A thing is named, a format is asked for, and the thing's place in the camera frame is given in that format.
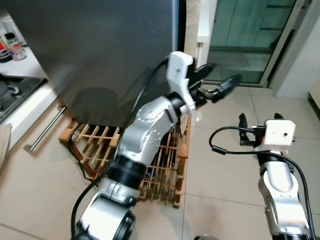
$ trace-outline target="black wire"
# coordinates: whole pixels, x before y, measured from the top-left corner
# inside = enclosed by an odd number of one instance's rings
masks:
[[[227,129],[234,129],[234,130],[239,130],[239,131],[246,131],[246,132],[249,132],[249,133],[252,133],[253,132],[253,129],[252,128],[243,128],[243,127],[238,127],[238,126],[224,126],[224,127],[221,127],[217,130],[215,130],[211,136],[209,137],[209,145],[210,147],[212,148],[214,145],[212,144],[212,139],[214,138],[214,136],[223,131],[223,130],[227,130]]]
[[[118,151],[121,145],[121,140],[122,140],[122,136],[125,132],[125,129],[128,127],[129,122],[131,120],[131,118],[133,117],[137,105],[139,103],[139,100],[141,98],[141,96],[143,95],[143,93],[145,92],[146,88],[148,87],[148,85],[150,84],[151,80],[154,78],[154,76],[156,75],[156,73],[158,72],[158,70],[165,64],[168,63],[168,59],[166,58],[165,60],[163,60],[162,62],[160,62],[155,69],[152,71],[152,73],[150,74],[148,80],[146,81],[144,87],[140,90],[138,96],[135,99],[134,104],[132,105],[131,111],[129,113],[129,115],[127,116],[124,125],[122,127],[122,129],[119,132],[119,139],[118,139],[118,143],[117,146],[115,148],[115,152],[114,152],[114,156],[113,156],[113,161],[116,159],[116,156],[118,155]],[[92,181],[90,183],[89,186],[87,186],[85,188],[85,190],[80,194],[80,196],[78,197],[78,199],[76,200],[73,209],[72,209],[72,213],[71,213],[71,239],[73,240],[75,237],[75,233],[76,233],[76,214],[77,214],[77,210],[78,207],[82,201],[82,199],[85,197],[85,195],[90,191],[90,189],[92,189],[92,187],[97,184],[105,175],[107,175],[110,171],[110,168],[108,167],[104,172],[102,172],[94,181]]]
[[[72,131],[71,137],[70,137],[69,140],[68,140],[67,147],[68,147],[69,152],[70,152],[70,153],[74,156],[74,158],[77,160],[77,162],[78,162],[78,164],[79,164],[79,167],[80,167],[80,170],[81,170],[81,172],[82,172],[83,178],[86,179],[86,180],[88,180],[88,181],[90,181],[90,182],[92,182],[92,179],[90,179],[89,177],[86,176],[85,170],[84,170],[84,168],[83,168],[83,166],[82,166],[82,164],[81,164],[80,159],[79,159],[79,158],[71,151],[71,149],[70,149],[70,144],[71,144],[71,142],[72,142],[72,136],[75,134],[75,132],[78,130],[79,127],[80,127],[80,125],[78,125],[78,126]]]
[[[236,126],[225,126],[225,127],[221,127],[219,129],[217,129],[216,131],[214,131],[210,138],[209,138],[209,145],[211,148],[213,148],[213,144],[212,144],[212,139],[213,137],[220,131],[226,130],[226,129],[235,129],[235,130],[243,130],[246,132],[252,132],[253,129],[252,128],[242,128],[242,127],[236,127]],[[309,192],[308,192],[308,186],[307,186],[307,180],[305,178],[305,175],[302,171],[302,169],[299,167],[299,165],[293,161],[292,159],[290,159],[289,157],[286,157],[284,155],[281,154],[277,154],[274,152],[269,152],[269,151],[224,151],[224,154],[233,154],[233,155],[252,155],[252,154],[262,154],[262,155],[269,155],[269,156],[273,156],[276,158],[281,158],[286,160],[287,162],[291,163],[298,171],[301,180],[302,180],[302,185],[303,185],[303,190],[304,190],[304,200],[305,200],[305,206],[306,206],[306,213],[307,213],[307,218],[308,218],[308,224],[309,224],[309,228],[310,228],[310,233],[311,233],[311,237],[316,240],[316,233],[315,233],[315,228],[314,228],[314,222],[312,219],[312,213],[311,213],[311,207],[310,207],[310,201],[309,201]]]

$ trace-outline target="wall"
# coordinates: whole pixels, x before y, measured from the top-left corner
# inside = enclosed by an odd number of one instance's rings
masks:
[[[320,79],[320,0],[313,0],[288,51],[275,72],[271,89],[276,97],[307,99]]]

